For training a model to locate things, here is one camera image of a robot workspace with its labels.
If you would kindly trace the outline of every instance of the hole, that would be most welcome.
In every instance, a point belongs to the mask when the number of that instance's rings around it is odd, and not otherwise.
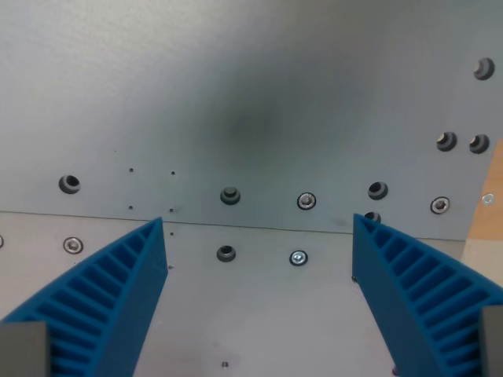
[[[434,214],[443,214],[449,209],[449,199],[445,196],[435,198],[430,204],[430,210]]]
[[[470,141],[470,152],[479,155],[484,153],[489,148],[489,137],[485,134],[476,135],[472,141]]]
[[[437,139],[437,149],[441,152],[452,150],[457,143],[457,137],[454,132],[444,132]]]
[[[487,80],[494,74],[495,65],[492,59],[489,57],[484,57],[480,59],[475,65],[473,70],[473,75],[478,80]]]
[[[471,147],[476,147],[478,144],[480,144],[480,137],[479,136],[475,136],[472,139],[472,142],[470,142],[470,146]]]
[[[374,182],[370,185],[368,194],[372,200],[383,199],[387,195],[387,185],[384,182]]]
[[[220,192],[220,200],[224,204],[227,204],[228,206],[233,206],[234,204],[239,203],[240,199],[241,199],[241,193],[235,187],[232,186],[225,187]]]
[[[222,246],[220,248],[220,251],[222,252],[222,254],[224,255],[229,255],[230,253],[233,252],[233,248],[231,246]]]
[[[372,183],[369,187],[370,192],[378,192],[380,190],[380,182]]]
[[[64,175],[58,185],[65,194],[75,194],[80,190],[80,181],[73,175]]]
[[[217,259],[220,262],[231,262],[236,257],[236,250],[232,246],[225,245],[217,250]]]
[[[79,180],[73,175],[68,175],[66,177],[66,183],[68,183],[71,187],[76,187],[80,184]]]
[[[448,139],[446,133],[444,132],[442,135],[440,135],[439,139],[437,140],[437,144],[438,145],[445,145],[445,144],[447,144],[448,140],[449,139]]]

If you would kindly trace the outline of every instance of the bolt head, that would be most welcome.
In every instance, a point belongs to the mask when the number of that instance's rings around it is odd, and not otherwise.
[[[292,263],[293,265],[297,265],[297,266],[305,265],[307,263],[307,254],[306,254],[306,252],[305,251],[301,251],[301,250],[294,251],[290,255],[290,263]]]
[[[310,210],[315,205],[316,205],[316,196],[314,196],[310,192],[300,194],[299,198],[297,199],[297,206],[301,210]]]
[[[78,254],[82,252],[84,244],[77,237],[68,237],[63,242],[63,248],[69,254]]]

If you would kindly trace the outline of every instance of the small hole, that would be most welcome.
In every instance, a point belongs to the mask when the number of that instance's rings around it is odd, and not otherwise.
[[[443,133],[443,134],[439,137],[439,139],[437,140],[437,144],[438,144],[438,145],[444,145],[444,144],[447,142],[447,140],[448,140],[448,137],[447,137],[446,133]]]
[[[369,190],[370,192],[378,192],[380,190],[380,182],[372,183]]]
[[[222,252],[222,254],[228,255],[233,252],[233,248],[231,246],[222,246],[220,248],[220,251]]]
[[[477,145],[480,144],[480,137],[479,136],[475,136],[472,141],[470,142],[470,146],[471,147],[476,147]]]
[[[68,185],[71,186],[71,187],[75,187],[75,186],[78,186],[80,182],[73,175],[68,175],[66,177],[66,183],[68,183]]]
[[[387,185],[384,182],[374,182],[367,192],[372,200],[381,200],[387,195]]]

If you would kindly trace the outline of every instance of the metal wall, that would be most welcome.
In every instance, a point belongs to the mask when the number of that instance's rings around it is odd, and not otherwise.
[[[140,224],[0,214],[0,318]],[[379,329],[351,281],[350,235],[173,223],[165,223],[164,235],[174,268],[137,377],[391,375]],[[64,251],[71,236],[83,242],[80,254]],[[461,242],[429,243],[461,256]],[[222,263],[216,251],[227,244],[237,257]],[[299,249],[309,260],[295,267],[288,257]]]
[[[468,143],[503,136],[502,17],[497,0],[4,0],[0,210],[328,232],[376,210],[463,240],[490,161]]]

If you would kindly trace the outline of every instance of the metal base plate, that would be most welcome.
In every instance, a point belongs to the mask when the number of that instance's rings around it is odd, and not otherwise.
[[[496,0],[5,0],[0,210],[328,232],[373,210],[463,240],[490,161],[468,143],[503,137],[502,17]]]
[[[139,221],[0,214],[0,318]],[[388,377],[393,362],[357,284],[351,236],[164,224],[170,269],[135,375]],[[63,241],[84,243],[69,254]],[[236,249],[222,263],[222,245]],[[459,258],[463,243],[435,241]],[[292,251],[305,250],[295,267]],[[222,362],[229,363],[222,369]]]

